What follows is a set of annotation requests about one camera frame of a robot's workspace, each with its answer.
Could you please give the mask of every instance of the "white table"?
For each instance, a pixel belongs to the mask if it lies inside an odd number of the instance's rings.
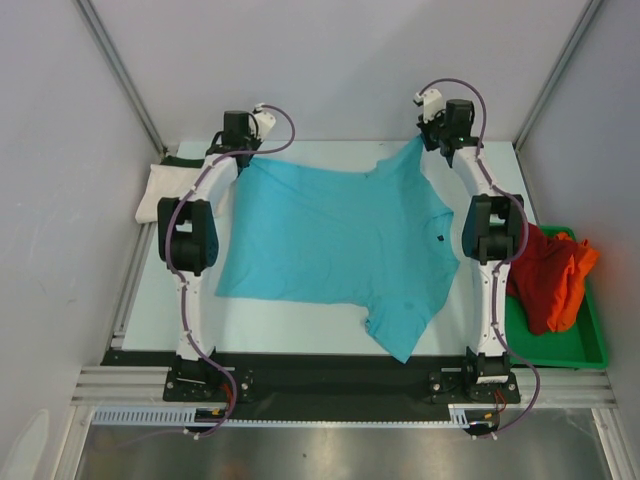
[[[274,158],[302,165],[368,171],[396,153],[406,142],[300,141]],[[280,142],[266,142],[264,149]],[[183,142],[178,156],[202,158],[208,144]],[[508,142],[487,142],[487,161],[502,188],[521,194],[533,211],[513,148]],[[431,320],[414,355],[459,355],[470,342],[473,295],[470,262],[462,255],[460,237],[469,195],[456,174],[437,153],[423,154],[422,169],[440,198],[454,211],[453,249],[460,267],[445,306]],[[365,332],[366,308],[285,301],[219,298],[214,292],[226,259],[232,224],[233,191],[225,213],[216,217],[220,254],[213,267],[205,338],[218,351],[253,353],[369,354],[387,353]],[[180,332],[178,299],[166,265],[158,256],[157,233],[149,248],[122,345],[123,350],[175,350]]]

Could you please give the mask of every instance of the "green tray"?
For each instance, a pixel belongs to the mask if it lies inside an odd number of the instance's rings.
[[[567,232],[566,227],[540,227],[548,236]],[[606,368],[609,362],[600,320],[589,282],[585,285],[584,300],[575,325],[562,333],[548,332],[533,335],[527,327],[527,317],[515,298],[507,297],[506,333],[509,346],[535,365],[570,368]]]

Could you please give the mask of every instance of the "white robotic arm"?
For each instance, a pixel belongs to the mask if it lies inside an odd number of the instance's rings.
[[[208,344],[203,337],[206,299],[203,291],[209,281],[209,267],[216,262],[219,248],[213,211],[227,194],[229,186],[249,166],[252,154],[260,147],[275,121],[273,115],[263,110],[262,104],[257,105],[252,113],[225,112],[223,130],[214,137],[197,177],[199,180],[179,210],[175,225],[171,218],[181,199],[163,198],[158,203],[159,253],[166,261],[166,239],[171,228],[171,264],[183,319],[176,357],[167,376],[167,385],[171,388],[165,389],[163,396],[167,401],[184,401],[186,398],[206,400],[213,392],[212,386],[219,383],[213,378],[219,372],[211,369],[201,358],[201,353],[210,357],[215,352],[215,345]],[[239,151],[248,153],[228,156]]]
[[[422,107],[418,127],[425,148],[440,150],[471,196],[462,247],[465,256],[473,260],[474,333],[467,349],[463,376],[467,389],[473,386],[478,392],[484,385],[493,393],[491,389],[510,380],[504,340],[510,266],[504,261],[518,248],[522,219],[511,200],[497,194],[502,190],[490,183],[494,177],[485,161],[484,149],[479,145],[480,140],[471,136],[475,117],[473,103],[449,100],[445,104],[436,89],[416,94],[414,102]]]

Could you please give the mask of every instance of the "folded cloth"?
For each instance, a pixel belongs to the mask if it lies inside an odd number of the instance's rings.
[[[577,243],[566,233],[550,238],[529,224],[527,248],[511,264],[507,295],[520,300],[531,333],[564,332],[573,326],[585,277],[599,255],[587,240]]]
[[[420,171],[422,149],[416,138],[362,173],[254,158],[217,294],[367,307],[369,335],[406,362],[458,268],[453,212]]]
[[[199,168],[151,165],[147,189],[136,211],[136,222],[157,222],[160,199],[184,196],[195,183],[199,174]]]

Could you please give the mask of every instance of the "red cloth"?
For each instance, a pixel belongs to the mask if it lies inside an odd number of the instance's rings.
[[[576,243],[562,233],[547,237],[529,224],[527,248],[511,264],[507,295],[520,300],[531,333],[563,332],[575,323],[584,279],[598,256],[587,241]]]

